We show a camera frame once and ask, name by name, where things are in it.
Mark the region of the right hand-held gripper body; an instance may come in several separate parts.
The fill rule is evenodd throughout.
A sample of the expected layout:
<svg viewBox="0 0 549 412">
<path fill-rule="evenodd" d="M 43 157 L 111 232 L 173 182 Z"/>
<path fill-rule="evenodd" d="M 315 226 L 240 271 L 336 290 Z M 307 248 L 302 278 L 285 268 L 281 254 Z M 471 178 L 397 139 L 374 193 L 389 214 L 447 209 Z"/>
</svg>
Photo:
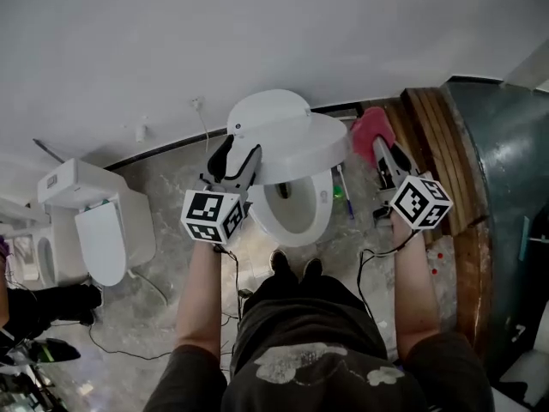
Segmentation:
<svg viewBox="0 0 549 412">
<path fill-rule="evenodd" d="M 430 172 L 388 175 L 382 181 L 377 193 L 381 206 L 372 213 L 376 226 L 388 225 L 390 215 L 396 213 L 412 230 L 434 229 L 454 205 Z"/>
</svg>

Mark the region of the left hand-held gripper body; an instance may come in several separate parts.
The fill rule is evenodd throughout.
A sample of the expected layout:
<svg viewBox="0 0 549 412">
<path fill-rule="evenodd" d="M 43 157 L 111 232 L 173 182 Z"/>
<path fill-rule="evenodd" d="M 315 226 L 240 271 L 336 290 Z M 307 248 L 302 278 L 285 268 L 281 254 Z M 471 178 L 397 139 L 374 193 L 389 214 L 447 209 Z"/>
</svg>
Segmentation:
<svg viewBox="0 0 549 412">
<path fill-rule="evenodd" d="M 180 221 L 195 241 L 226 245 L 249 214 L 248 189 L 254 173 L 216 182 L 202 172 L 192 189 L 184 194 Z"/>
</svg>

